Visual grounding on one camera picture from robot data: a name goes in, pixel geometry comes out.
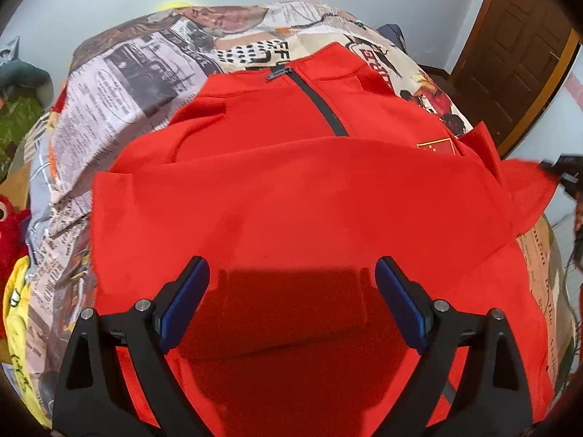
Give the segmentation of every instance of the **silver bolt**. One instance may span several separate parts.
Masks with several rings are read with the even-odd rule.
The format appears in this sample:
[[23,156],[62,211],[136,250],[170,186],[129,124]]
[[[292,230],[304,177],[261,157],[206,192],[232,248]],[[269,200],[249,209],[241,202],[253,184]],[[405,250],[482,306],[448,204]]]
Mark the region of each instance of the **silver bolt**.
[[147,311],[151,305],[152,303],[149,300],[140,299],[138,300],[138,302],[136,302],[136,310],[140,312]]
[[504,312],[502,312],[500,309],[492,309],[490,313],[496,320],[502,320],[505,317]]
[[450,304],[446,300],[438,299],[433,303],[436,311],[447,312],[450,310]]
[[88,307],[87,309],[83,309],[81,311],[81,318],[83,320],[90,319],[91,317],[93,317],[93,309],[91,307]]

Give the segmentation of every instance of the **wooden door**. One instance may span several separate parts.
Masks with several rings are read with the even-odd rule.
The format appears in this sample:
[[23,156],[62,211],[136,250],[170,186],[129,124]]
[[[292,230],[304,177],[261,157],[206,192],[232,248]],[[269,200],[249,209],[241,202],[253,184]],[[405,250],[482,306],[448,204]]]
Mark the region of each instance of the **wooden door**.
[[459,109],[473,125],[485,121],[502,144],[547,85],[570,34],[554,0],[491,0],[452,75]]

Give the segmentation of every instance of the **red jacket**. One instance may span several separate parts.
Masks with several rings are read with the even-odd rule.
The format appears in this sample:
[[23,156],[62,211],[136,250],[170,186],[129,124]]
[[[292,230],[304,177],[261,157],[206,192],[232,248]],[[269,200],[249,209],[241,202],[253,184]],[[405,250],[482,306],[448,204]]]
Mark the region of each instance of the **red jacket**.
[[546,325],[515,238],[556,182],[501,162],[483,125],[456,139],[337,43],[288,67],[211,75],[96,175],[97,310],[155,296],[203,256],[211,284],[167,359],[215,435],[371,435],[418,360],[375,287],[391,255],[431,297],[504,310],[541,418]]

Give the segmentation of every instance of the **red plush toy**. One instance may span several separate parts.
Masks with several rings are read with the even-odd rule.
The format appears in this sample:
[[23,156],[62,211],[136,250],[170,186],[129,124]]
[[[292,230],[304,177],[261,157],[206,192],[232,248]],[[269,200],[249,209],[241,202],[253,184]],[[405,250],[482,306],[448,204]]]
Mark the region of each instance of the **red plush toy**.
[[[30,210],[14,212],[14,207],[3,195],[0,195],[0,297],[14,264],[18,258],[28,255],[28,248],[20,240],[20,223],[30,216]],[[0,320],[0,336],[5,337],[4,324]]]

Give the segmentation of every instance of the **newspaper print fabric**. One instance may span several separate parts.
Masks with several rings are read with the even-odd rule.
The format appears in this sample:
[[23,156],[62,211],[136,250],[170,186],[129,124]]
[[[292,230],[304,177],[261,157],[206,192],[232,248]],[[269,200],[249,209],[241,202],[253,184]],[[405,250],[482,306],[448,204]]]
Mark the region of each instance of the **newspaper print fabric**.
[[61,113],[51,113],[51,215],[31,294],[26,360],[47,416],[59,364],[94,300],[89,213],[94,173],[136,137],[164,128],[216,73],[274,66],[339,42],[394,92],[436,113],[456,135],[471,129],[418,65],[353,15],[317,1],[162,11],[109,29],[75,51]]

